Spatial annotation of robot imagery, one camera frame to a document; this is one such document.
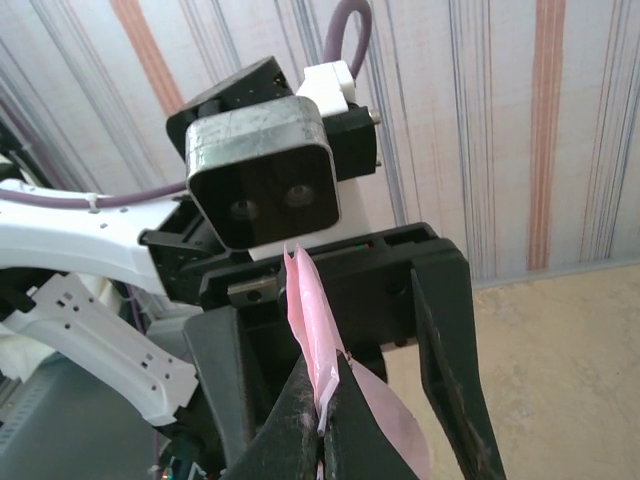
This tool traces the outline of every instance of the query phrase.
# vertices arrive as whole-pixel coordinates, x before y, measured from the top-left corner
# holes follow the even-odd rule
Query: white bracket
[[[173,423],[198,386],[193,365],[169,355],[87,290],[78,275],[54,275],[3,325],[55,348],[123,395],[154,426]]]

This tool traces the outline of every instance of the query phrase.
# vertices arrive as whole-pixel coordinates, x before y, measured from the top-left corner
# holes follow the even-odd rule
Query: screw
[[[380,112],[378,110],[369,110],[369,116],[371,117],[371,121],[374,125],[379,125],[382,122],[382,117],[380,117]]]

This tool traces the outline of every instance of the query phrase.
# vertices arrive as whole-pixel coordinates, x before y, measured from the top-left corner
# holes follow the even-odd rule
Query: hole
[[[407,285],[404,282],[394,280],[387,284],[385,291],[392,297],[399,297],[407,291]]]
[[[409,230],[407,232],[394,233],[384,237],[384,241],[390,247],[402,245],[403,243],[422,243],[437,239],[437,236],[430,236],[424,229]]]
[[[259,302],[262,299],[262,294],[257,290],[251,290],[247,293],[247,300],[250,302]]]

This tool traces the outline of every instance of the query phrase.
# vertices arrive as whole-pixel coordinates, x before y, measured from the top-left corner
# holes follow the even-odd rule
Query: wall
[[[638,259],[638,2],[372,3],[358,90],[384,121],[383,168],[364,180],[375,227],[429,222],[476,279]],[[59,184],[177,181],[167,115],[267,55],[297,86],[335,4],[2,0],[3,118]]]

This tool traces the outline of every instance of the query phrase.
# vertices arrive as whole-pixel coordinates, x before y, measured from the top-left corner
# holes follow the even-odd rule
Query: pink plastic bag
[[[285,251],[284,260],[289,324],[307,362],[323,434],[327,406],[340,382],[336,350],[346,352],[311,257],[298,247],[293,258]],[[388,385],[355,360],[350,363],[380,430],[418,478],[429,480],[429,450],[416,419]]]

